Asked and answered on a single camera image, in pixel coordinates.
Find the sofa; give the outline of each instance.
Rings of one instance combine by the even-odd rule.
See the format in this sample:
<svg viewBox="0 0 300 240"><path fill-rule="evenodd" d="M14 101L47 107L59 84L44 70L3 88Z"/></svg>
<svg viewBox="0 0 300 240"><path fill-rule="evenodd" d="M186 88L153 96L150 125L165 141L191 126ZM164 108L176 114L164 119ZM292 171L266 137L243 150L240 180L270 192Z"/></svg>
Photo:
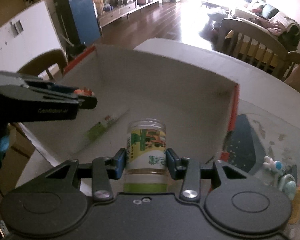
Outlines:
<svg viewBox="0 0 300 240"><path fill-rule="evenodd" d="M270 20L274 18L277 13L279 13L279 10L272 5L267 4L265 1L252 0L248 7L240 6L235 8L235 12L232 13L232 17L243 18L246 20L261 17ZM297 50L297 46L300 41L300 26L298 23L288 28L286 32L278 37L278 40L288 51Z"/></svg>
<svg viewBox="0 0 300 240"><path fill-rule="evenodd" d="M235 9L234 15L243 19L263 17L270 20L279 10L263 0L253 0L248 7L240 6Z"/></svg>

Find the cabinet door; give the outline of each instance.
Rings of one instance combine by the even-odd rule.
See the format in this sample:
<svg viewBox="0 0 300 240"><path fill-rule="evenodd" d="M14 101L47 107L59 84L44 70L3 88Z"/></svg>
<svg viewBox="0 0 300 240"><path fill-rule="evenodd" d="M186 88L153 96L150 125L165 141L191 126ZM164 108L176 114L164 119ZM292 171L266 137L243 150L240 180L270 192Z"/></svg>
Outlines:
<svg viewBox="0 0 300 240"><path fill-rule="evenodd" d="M17 72L32 59L30 51L18 34L13 22L0 27L0 70Z"/></svg>
<svg viewBox="0 0 300 240"><path fill-rule="evenodd" d="M14 17L32 57L52 49L61 49L45 1L38 2Z"/></svg>

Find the wooden floor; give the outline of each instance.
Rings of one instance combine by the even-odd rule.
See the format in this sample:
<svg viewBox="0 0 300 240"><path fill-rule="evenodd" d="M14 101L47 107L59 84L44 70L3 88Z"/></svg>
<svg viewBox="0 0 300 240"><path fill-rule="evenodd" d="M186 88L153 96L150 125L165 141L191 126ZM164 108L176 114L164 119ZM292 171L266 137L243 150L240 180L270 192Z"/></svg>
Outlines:
<svg viewBox="0 0 300 240"><path fill-rule="evenodd" d="M189 3L153 4L103 28L96 43L133 49L150 38L166 38L212 49L206 8Z"/></svg>

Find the chair back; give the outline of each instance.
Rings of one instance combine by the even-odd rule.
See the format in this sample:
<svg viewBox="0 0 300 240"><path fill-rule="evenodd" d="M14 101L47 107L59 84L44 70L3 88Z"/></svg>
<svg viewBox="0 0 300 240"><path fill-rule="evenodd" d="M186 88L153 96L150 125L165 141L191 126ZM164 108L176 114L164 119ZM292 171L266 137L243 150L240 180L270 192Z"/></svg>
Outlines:
<svg viewBox="0 0 300 240"><path fill-rule="evenodd" d="M300 53L295 52L295 51L288 52L287 61L289 63L290 68L289 68L289 72L288 72L286 78L288 76L290 76L290 74L291 74L292 70L294 69L294 67L296 65L300 64Z"/></svg>
<svg viewBox="0 0 300 240"><path fill-rule="evenodd" d="M43 71L46 71L49 79L53 80L53 76L49 71L49 67L58 64L58 67L63 74L63 69L67 66L65 54L61 49L53 49L35 57L25 64L18 73L37 76Z"/></svg>
<svg viewBox="0 0 300 240"><path fill-rule="evenodd" d="M233 32L233 36L230 43L226 44L226 36L230 31ZM244 42L245 36L248 38L247 43ZM279 79L282 79L289 67L286 61L288 51L285 47L278 40L263 31L262 28L258 28L242 20L230 18L222 20L216 51L254 65ZM270 64L274 59L274 55L276 55L277 58L277 65L273 69Z"/></svg>

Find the toy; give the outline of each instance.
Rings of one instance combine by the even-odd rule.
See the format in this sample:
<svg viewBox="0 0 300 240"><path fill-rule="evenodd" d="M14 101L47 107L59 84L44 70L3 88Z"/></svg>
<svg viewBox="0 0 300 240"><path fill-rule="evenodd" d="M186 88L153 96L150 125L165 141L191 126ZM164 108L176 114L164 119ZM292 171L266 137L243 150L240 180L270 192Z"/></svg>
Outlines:
<svg viewBox="0 0 300 240"><path fill-rule="evenodd" d="M282 174L282 163L279 161L274 161L271 157L269 156L265 156L263 158L263 160L265 161L263 163L263 167L265 167L266 169L269 169L270 171L274 172L274 173L280 173Z"/></svg>
<svg viewBox="0 0 300 240"><path fill-rule="evenodd" d="M297 185L294 177L290 174L284 175L280 179L278 190L285 193L290 200L293 200L297 191Z"/></svg>
<svg viewBox="0 0 300 240"><path fill-rule="evenodd" d="M290 200L294 199L296 194L297 185L294 177L291 174L283 175L282 163L274 161L271 157L265 156L263 167L269 169L274 173L274 187L285 193Z"/></svg>

